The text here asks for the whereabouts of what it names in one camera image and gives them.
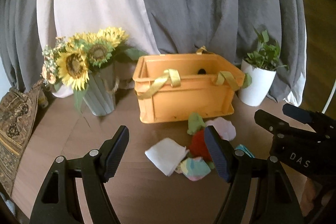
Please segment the orange plastic crate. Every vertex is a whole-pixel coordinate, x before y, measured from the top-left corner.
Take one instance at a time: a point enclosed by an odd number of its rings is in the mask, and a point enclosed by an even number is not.
[[[244,82],[244,73],[216,54],[166,54],[139,58],[133,80],[138,95],[146,92],[156,78],[166,69],[176,69],[181,86],[171,87],[167,83],[151,98],[139,100],[140,120],[144,123],[173,122],[188,120],[192,112],[203,118],[230,115],[234,91],[225,81],[215,85],[220,71],[229,71],[238,86]],[[205,69],[206,75],[198,75]]]

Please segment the gray curtain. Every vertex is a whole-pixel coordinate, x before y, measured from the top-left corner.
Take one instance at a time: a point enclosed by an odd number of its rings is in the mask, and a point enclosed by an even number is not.
[[[305,67],[305,17],[302,0],[144,0],[161,53],[195,52],[205,45],[234,64],[256,47],[267,29],[281,45],[282,68],[270,90],[283,100]]]
[[[0,54],[13,87],[29,91],[40,79],[43,56],[36,0],[0,0]]]

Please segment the bouquet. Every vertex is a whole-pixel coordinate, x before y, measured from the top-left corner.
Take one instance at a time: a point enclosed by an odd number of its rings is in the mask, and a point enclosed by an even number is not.
[[[89,72],[95,73],[112,64],[137,61],[146,53],[126,44],[128,35],[121,28],[108,27],[98,33],[76,33],[69,37],[56,37],[54,48],[46,46],[42,51],[44,64],[42,77],[45,85],[53,85],[58,91],[62,84],[71,86],[76,108],[89,87]]]

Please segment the red cloth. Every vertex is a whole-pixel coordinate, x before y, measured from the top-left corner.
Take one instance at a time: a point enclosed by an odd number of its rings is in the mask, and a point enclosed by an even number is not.
[[[212,161],[208,148],[204,141],[204,129],[198,131],[191,140],[188,147],[194,157],[202,157],[205,161]]]

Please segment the wooden table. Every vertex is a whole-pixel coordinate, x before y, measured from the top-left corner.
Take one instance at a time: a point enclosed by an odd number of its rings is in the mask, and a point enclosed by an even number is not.
[[[233,147],[242,143],[258,158],[266,159],[272,135],[254,122],[254,112],[261,108],[290,123],[291,126],[311,130],[282,114],[282,105],[265,99],[260,107],[249,107],[237,97],[233,100],[235,113],[226,117],[236,127]],[[38,124],[22,157],[12,198],[29,217],[41,184],[55,158],[82,157],[112,138],[120,125],[130,131],[130,141],[117,173],[105,184],[111,203],[122,224],[207,224],[215,219],[228,190],[226,184],[212,171],[204,179],[192,182],[174,173],[166,177],[145,156],[152,145],[169,137],[180,145],[189,145],[187,122],[143,124],[139,120],[137,98],[133,92],[123,97],[116,110],[106,117],[95,117],[85,107],[79,115],[73,98],[56,99]],[[306,177],[284,166],[301,199]],[[92,223],[81,179],[76,179],[80,206],[85,223]],[[247,209],[242,223],[249,222],[255,197],[253,179]]]

